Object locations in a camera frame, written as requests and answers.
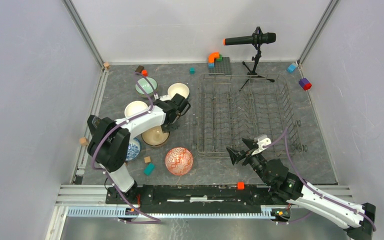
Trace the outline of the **teal and white bowl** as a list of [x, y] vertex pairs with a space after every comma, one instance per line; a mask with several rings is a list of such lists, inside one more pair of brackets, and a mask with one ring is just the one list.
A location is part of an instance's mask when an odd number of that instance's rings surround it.
[[188, 99], [190, 95], [190, 89], [186, 84], [177, 82], [168, 87], [167, 94], [170, 97], [174, 97], [176, 94], [179, 94], [185, 99]]

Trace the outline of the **mint green flower bowl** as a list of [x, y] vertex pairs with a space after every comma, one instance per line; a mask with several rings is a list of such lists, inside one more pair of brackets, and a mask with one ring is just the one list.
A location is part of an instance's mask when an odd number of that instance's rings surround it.
[[152, 98], [158, 91], [158, 83], [154, 78], [140, 78], [134, 85], [136, 93], [142, 98], [147, 98], [145, 92]]

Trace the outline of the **pink speckled bowl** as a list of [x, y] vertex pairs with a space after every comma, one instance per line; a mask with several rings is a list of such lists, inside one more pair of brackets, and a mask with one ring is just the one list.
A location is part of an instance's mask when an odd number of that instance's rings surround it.
[[141, 134], [142, 140], [151, 147], [159, 147], [165, 144], [170, 136], [169, 132], [164, 132], [161, 126], [153, 127]]

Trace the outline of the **orange bowl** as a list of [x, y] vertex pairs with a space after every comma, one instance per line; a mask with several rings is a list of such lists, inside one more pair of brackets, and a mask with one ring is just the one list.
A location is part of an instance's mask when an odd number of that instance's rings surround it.
[[126, 118], [129, 118], [146, 109], [148, 109], [148, 105], [144, 101], [140, 101], [140, 100], [132, 101], [125, 107], [124, 115]]

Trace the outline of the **blue zigzag pattern bowl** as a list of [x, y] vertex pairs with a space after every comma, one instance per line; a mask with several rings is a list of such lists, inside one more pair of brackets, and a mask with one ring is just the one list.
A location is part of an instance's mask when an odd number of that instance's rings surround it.
[[183, 176], [192, 169], [194, 158], [188, 149], [175, 147], [168, 151], [164, 163], [171, 174]]

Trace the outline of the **blue floral white bowl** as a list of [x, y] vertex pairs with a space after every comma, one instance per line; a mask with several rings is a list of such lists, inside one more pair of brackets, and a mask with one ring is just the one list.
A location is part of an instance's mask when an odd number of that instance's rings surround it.
[[132, 161], [138, 157], [142, 150], [142, 144], [138, 138], [133, 138], [129, 144], [128, 144], [128, 149], [127, 149], [127, 154], [126, 154], [126, 162]]

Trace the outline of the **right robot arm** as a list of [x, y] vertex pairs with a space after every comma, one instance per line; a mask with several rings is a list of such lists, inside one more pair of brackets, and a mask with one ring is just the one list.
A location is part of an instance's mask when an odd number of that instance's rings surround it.
[[376, 207], [371, 203], [357, 204], [326, 193], [296, 173], [290, 172], [280, 159], [267, 160], [262, 152], [271, 143], [269, 138], [244, 138], [248, 150], [227, 147], [233, 165], [250, 165], [269, 187], [269, 199], [279, 205], [291, 204], [316, 213], [342, 228], [353, 240], [370, 240], [377, 230]]

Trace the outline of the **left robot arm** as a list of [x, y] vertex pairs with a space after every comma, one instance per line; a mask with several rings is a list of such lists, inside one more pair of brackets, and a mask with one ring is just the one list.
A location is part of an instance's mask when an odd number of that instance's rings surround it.
[[97, 163], [105, 171], [118, 189], [117, 196], [125, 204], [131, 204], [137, 198], [136, 181], [125, 166], [130, 140], [151, 128], [174, 124], [190, 107], [189, 101], [176, 93], [171, 99], [157, 99], [125, 118], [113, 120], [93, 114], [88, 117], [87, 126], [92, 138], [87, 153], [92, 157], [92, 167], [95, 168]]

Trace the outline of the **small teal cube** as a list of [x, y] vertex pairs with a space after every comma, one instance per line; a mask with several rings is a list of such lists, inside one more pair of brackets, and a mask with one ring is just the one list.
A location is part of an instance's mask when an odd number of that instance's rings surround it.
[[190, 73], [190, 74], [194, 74], [195, 72], [196, 72], [196, 70], [195, 70], [194, 67], [191, 67], [191, 68], [189, 69], [189, 73]]

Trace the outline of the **teal block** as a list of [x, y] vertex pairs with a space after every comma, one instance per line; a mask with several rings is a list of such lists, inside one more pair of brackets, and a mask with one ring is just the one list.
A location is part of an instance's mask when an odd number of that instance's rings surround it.
[[146, 168], [144, 169], [143, 173], [146, 175], [146, 176], [150, 176], [154, 169], [155, 169], [155, 165], [153, 163], [148, 163]]

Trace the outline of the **green block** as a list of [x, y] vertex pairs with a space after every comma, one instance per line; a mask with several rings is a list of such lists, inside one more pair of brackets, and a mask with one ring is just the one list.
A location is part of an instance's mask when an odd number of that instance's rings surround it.
[[216, 62], [221, 62], [223, 60], [223, 56], [221, 54], [219, 54], [216, 58], [215, 58], [215, 61]]

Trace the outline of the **black clear-top box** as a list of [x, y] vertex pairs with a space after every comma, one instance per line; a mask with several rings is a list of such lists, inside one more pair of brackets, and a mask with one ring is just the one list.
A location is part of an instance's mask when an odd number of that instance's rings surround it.
[[87, 119], [87, 127], [89, 129], [89, 132], [94, 135], [95, 131], [97, 130], [99, 124], [100, 124], [101, 119], [96, 116], [91, 114], [88, 119]]

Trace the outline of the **light blue block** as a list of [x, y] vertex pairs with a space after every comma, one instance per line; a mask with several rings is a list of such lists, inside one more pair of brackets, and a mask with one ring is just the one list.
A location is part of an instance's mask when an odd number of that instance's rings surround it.
[[291, 63], [291, 64], [288, 66], [288, 68], [286, 69], [286, 71], [287, 71], [288, 73], [293, 73], [297, 68], [298, 68], [298, 65], [297, 65], [295, 62], [293, 62], [293, 63]]

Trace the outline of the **black microphone orange tip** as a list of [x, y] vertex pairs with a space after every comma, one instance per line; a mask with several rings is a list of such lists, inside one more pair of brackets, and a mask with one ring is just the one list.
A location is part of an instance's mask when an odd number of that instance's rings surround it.
[[277, 39], [277, 35], [274, 32], [258, 33], [250, 36], [225, 38], [223, 40], [223, 45], [233, 46], [233, 45], [247, 45], [247, 44], [251, 44], [251, 45], [271, 44], [271, 43], [274, 43], [276, 39]]

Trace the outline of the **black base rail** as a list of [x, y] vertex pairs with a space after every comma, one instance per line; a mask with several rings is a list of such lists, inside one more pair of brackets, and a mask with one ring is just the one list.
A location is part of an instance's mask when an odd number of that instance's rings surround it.
[[147, 214], [257, 214], [262, 206], [286, 205], [302, 196], [302, 186], [139, 185], [125, 198]]

